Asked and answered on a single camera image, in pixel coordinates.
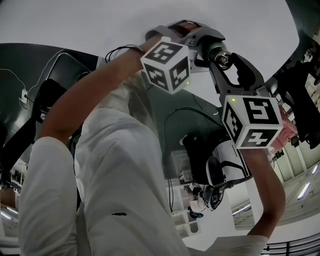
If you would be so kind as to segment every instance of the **pink cloth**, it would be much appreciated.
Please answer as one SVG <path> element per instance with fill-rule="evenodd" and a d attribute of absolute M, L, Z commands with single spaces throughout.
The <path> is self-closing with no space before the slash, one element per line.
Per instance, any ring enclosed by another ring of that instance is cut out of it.
<path fill-rule="evenodd" d="M 298 135 L 297 127 L 289 120 L 284 108 L 282 106 L 279 106 L 279 109 L 283 123 L 283 128 L 271 144 L 271 147 L 274 148 L 274 152 L 281 151 L 282 148 L 291 140 L 291 138 Z"/>

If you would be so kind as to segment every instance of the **person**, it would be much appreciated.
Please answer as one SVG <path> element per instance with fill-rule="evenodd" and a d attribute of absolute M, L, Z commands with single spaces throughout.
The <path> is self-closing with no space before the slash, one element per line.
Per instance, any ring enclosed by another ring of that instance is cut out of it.
<path fill-rule="evenodd" d="M 204 200 L 200 196 L 195 195 L 194 192 L 191 190 L 191 188 L 188 185 L 185 185 L 183 187 L 183 189 L 189 199 L 189 203 L 190 203 L 189 214 L 190 214 L 190 216 L 191 217 L 192 216 L 201 216 L 201 217 L 196 217 L 196 218 L 202 218 L 203 211 L 207 208 Z"/>
<path fill-rule="evenodd" d="M 148 51 L 158 40 L 140 47 Z M 259 255 L 284 211 L 285 193 L 265 153 L 254 149 L 242 154 L 263 204 L 260 220 L 247 236 L 219 237 L 206 251 L 184 244 L 169 208 L 158 137 L 124 105 L 130 95 L 121 84 L 142 69 L 140 58 L 128 50 L 88 74 L 46 116 L 21 190 L 21 254 Z M 81 125 L 73 159 L 66 144 Z"/>

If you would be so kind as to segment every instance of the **human arm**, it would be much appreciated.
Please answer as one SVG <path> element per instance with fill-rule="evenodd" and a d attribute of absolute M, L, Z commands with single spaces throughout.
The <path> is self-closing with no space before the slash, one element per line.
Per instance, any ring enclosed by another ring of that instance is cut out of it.
<path fill-rule="evenodd" d="M 140 47 L 148 51 L 160 37 Z M 52 137 L 67 144 L 96 105 L 124 80 L 142 69 L 141 55 L 128 50 L 113 61 L 77 82 L 54 104 L 46 116 L 39 137 Z"/>
<path fill-rule="evenodd" d="M 285 210 L 284 188 L 261 149 L 242 149 L 241 154 L 252 173 L 263 205 L 263 213 L 248 235 L 270 238 Z"/>

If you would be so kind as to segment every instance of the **floor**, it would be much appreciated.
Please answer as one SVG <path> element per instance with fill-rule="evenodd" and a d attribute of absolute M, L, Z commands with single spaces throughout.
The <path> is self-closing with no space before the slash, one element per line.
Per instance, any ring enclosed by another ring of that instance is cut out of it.
<path fill-rule="evenodd" d="M 299 47 L 291 57 L 292 62 L 295 62 L 295 60 L 300 59 L 300 56 L 307 49 L 310 36 L 312 36 L 319 22 L 319 5 L 316 0 L 287 0 L 287 3 L 300 37 Z M 25 83 L 26 88 L 29 89 L 36 84 L 47 61 L 57 51 L 59 51 L 59 48 L 45 45 L 0 44 L 0 69 L 14 71 Z M 68 52 L 88 68 L 95 69 L 96 56 L 71 50 L 68 50 Z M 44 72 L 41 78 L 42 81 L 47 77 L 49 69 L 47 68 Z M 30 110 L 24 110 L 19 105 L 18 97 L 21 97 L 22 89 L 23 85 L 13 74 L 3 70 L 0 71 L 0 123 L 4 125 L 8 132 L 7 141 L 28 120 L 31 114 Z M 34 99 L 37 91 L 37 87 L 32 90 L 31 99 Z M 215 115 L 218 111 L 215 106 L 185 90 L 175 95 L 169 95 L 156 87 L 150 87 L 148 95 L 154 111 L 162 150 L 164 149 L 164 120 L 173 110 L 181 107 L 193 107 L 202 110 L 217 122 L 220 120 L 219 115 Z M 196 132 L 206 136 L 210 131 L 218 128 L 216 124 L 205 120 L 201 115 L 185 110 L 178 111 L 166 123 L 166 147 L 169 151 L 184 149 L 179 144 L 179 140 L 184 135 Z M 30 148 L 21 158 L 28 162 L 29 157 Z"/>

